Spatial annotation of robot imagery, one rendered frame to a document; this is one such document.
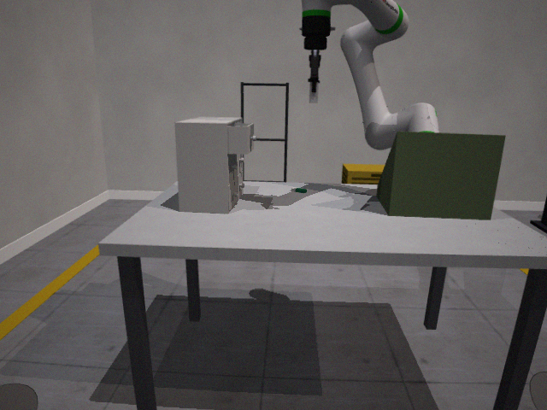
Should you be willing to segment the small white chest of drawers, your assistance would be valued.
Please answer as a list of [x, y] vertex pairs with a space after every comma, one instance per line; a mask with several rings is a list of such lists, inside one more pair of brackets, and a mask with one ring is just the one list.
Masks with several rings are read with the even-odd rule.
[[175, 126], [179, 211], [229, 214], [226, 118], [198, 117]]

